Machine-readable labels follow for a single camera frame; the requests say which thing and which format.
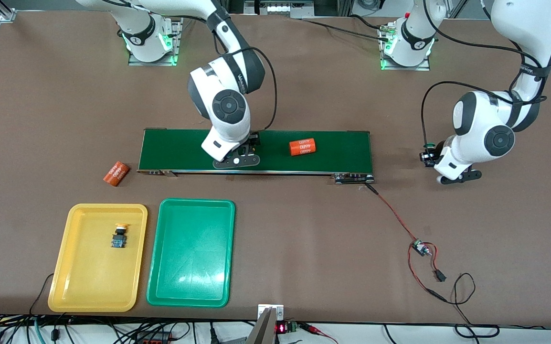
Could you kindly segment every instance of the table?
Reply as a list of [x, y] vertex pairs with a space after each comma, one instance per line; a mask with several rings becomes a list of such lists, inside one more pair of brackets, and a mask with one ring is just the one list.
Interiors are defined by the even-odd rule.
[[[422, 240], [439, 246], [438, 283], [414, 255], [420, 278], [443, 295], [470, 272], [474, 323], [551, 325], [551, 76], [549, 100], [507, 157], [477, 165], [483, 178], [435, 183], [418, 161], [424, 91], [441, 80], [505, 89], [515, 54], [441, 39], [431, 72], [382, 71], [375, 41], [279, 16], [234, 16], [277, 72], [275, 130], [370, 130], [375, 187]], [[385, 18], [372, 19], [374, 23]], [[358, 20], [329, 24], [371, 33]], [[507, 44], [487, 21], [446, 20], [446, 32]], [[64, 223], [77, 203], [142, 203], [149, 224], [136, 306], [124, 315], [252, 319], [259, 303], [320, 322], [459, 323], [407, 269], [410, 239], [365, 187], [323, 177], [131, 173], [101, 178], [115, 161], [137, 167], [145, 127], [207, 129], [186, 92], [189, 72], [215, 58], [205, 26], [191, 23], [177, 67], [128, 67], [107, 13], [29, 11], [0, 27], [0, 313], [26, 313], [53, 272]], [[467, 90], [436, 89], [426, 104], [430, 141], [453, 133], [452, 107]], [[253, 127], [271, 116], [273, 86], [250, 94]], [[237, 205], [231, 296], [222, 309], [147, 305], [158, 205], [168, 197]], [[463, 292], [470, 284], [463, 283]], [[46, 294], [35, 307], [48, 313]]]

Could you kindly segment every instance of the metal bracket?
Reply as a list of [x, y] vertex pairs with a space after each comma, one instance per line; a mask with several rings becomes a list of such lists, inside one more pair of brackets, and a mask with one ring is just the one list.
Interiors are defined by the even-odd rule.
[[456, 180], [452, 181], [451, 179], [447, 179], [444, 176], [441, 176], [437, 181], [442, 185], [451, 185], [455, 183], [464, 183], [464, 182], [470, 182], [470, 181], [476, 181], [477, 179], [481, 178], [481, 171], [479, 170], [472, 170], [472, 166], [467, 168], [464, 172], [462, 172]]
[[258, 312], [257, 312], [256, 318], [257, 319], [260, 318], [263, 312], [265, 311], [265, 309], [268, 309], [268, 308], [275, 309], [276, 316], [277, 316], [276, 320], [278, 320], [278, 322], [281, 322], [282, 320], [284, 320], [284, 305], [271, 305], [267, 303], [258, 305]]
[[151, 63], [145, 63], [136, 59], [131, 53], [129, 53], [129, 62], [128, 65], [140, 65], [140, 66], [166, 66], [171, 67], [178, 64], [178, 54], [180, 53], [180, 40], [182, 34], [182, 22], [183, 18], [180, 21], [172, 21], [170, 18], [166, 18], [168, 24], [166, 25], [165, 36], [162, 37], [162, 43], [166, 46], [171, 46], [170, 52], [163, 55], [162, 58]]
[[161, 173], [166, 176], [166, 177], [169, 177], [169, 178], [175, 178], [177, 177], [178, 175], [175, 174], [174, 172], [171, 172], [169, 170], [162, 170]]
[[398, 34], [398, 32], [395, 22], [389, 22], [388, 25], [381, 26], [380, 29], [377, 31], [378, 37], [384, 37], [388, 39], [388, 42], [380, 41], [380, 66], [382, 70], [430, 70], [430, 61], [428, 60], [428, 56], [430, 55], [430, 48], [428, 48], [428, 53], [426, 54], [426, 57], [424, 57], [424, 61], [422, 61], [419, 65], [413, 67], [405, 67], [399, 65], [398, 63], [394, 62], [391, 57], [385, 54], [386, 50], [393, 49], [394, 45], [396, 44], [396, 35]]
[[259, 144], [261, 144], [261, 141], [258, 133], [252, 133], [241, 146], [232, 150], [223, 161], [214, 161], [212, 166], [217, 170], [256, 166], [261, 162], [261, 157], [254, 154], [254, 146]]
[[336, 173], [335, 185], [375, 183], [373, 174]]
[[10, 9], [11, 13], [8, 17], [0, 16], [0, 22], [14, 22], [16, 18], [16, 9]]

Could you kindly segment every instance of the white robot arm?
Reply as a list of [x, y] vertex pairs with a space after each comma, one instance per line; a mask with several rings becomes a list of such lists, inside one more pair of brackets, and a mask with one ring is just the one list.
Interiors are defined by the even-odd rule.
[[526, 129], [539, 113], [551, 70], [551, 0], [495, 0], [491, 20], [501, 35], [533, 58], [524, 57], [510, 92], [468, 92], [456, 103], [456, 134], [421, 154], [421, 160], [442, 175], [437, 178], [440, 183], [480, 178], [480, 172], [471, 171], [470, 166], [511, 151], [514, 133]]
[[215, 161], [223, 161], [250, 136], [250, 109], [243, 94], [261, 87], [265, 77], [262, 61], [217, 0], [128, 0], [120, 5], [117, 1], [77, 0], [86, 7], [110, 11], [132, 54], [141, 61], [156, 61], [168, 52], [160, 39], [166, 21], [163, 16], [198, 18], [227, 48], [221, 57], [193, 70], [188, 80], [195, 107], [212, 121], [201, 147]]
[[413, 67], [422, 63], [434, 44], [435, 35], [435, 29], [428, 21], [426, 13], [430, 14], [433, 24], [439, 28], [446, 12], [444, 0], [431, 2], [414, 0], [409, 16], [398, 18], [394, 22], [398, 35], [384, 49], [384, 54], [404, 67]]

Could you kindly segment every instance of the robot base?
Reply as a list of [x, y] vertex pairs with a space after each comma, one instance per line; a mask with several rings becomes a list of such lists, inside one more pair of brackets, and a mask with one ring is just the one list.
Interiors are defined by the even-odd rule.
[[161, 42], [163, 43], [163, 46], [166, 48], [171, 48], [170, 52], [163, 55], [162, 58], [158, 59], [157, 61], [151, 62], [151, 63], [145, 63], [143, 61], [140, 61], [136, 59], [133, 54], [129, 53], [129, 61], [127, 62], [128, 65], [140, 65], [140, 66], [175, 66], [178, 64], [178, 54], [180, 53], [180, 41], [181, 41], [181, 35], [182, 35], [182, 22], [184, 21], [183, 18], [180, 19], [180, 21], [172, 21], [170, 18], [167, 18], [167, 23], [171, 23], [171, 25], [166, 26], [166, 36], [162, 37]]
[[418, 65], [407, 67], [396, 63], [389, 54], [392, 54], [395, 51], [395, 45], [397, 44], [398, 38], [397, 35], [401, 30], [400, 20], [389, 22], [387, 26], [381, 26], [378, 31], [378, 37], [385, 37], [388, 39], [388, 42], [380, 41], [380, 65], [382, 70], [417, 70], [417, 71], [428, 71], [430, 70], [430, 48], [433, 43], [430, 43], [430, 46], [427, 48], [428, 51], [424, 60]]

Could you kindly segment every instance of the orange cylinder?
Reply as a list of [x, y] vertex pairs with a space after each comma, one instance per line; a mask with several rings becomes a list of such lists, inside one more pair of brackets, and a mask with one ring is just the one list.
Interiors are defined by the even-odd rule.
[[314, 139], [304, 139], [293, 141], [288, 144], [290, 146], [290, 155], [310, 154], [316, 151], [316, 142]]
[[104, 177], [104, 181], [112, 186], [117, 186], [127, 172], [129, 172], [129, 167], [127, 167], [124, 163], [117, 161], [114, 166], [110, 168], [108, 174]]

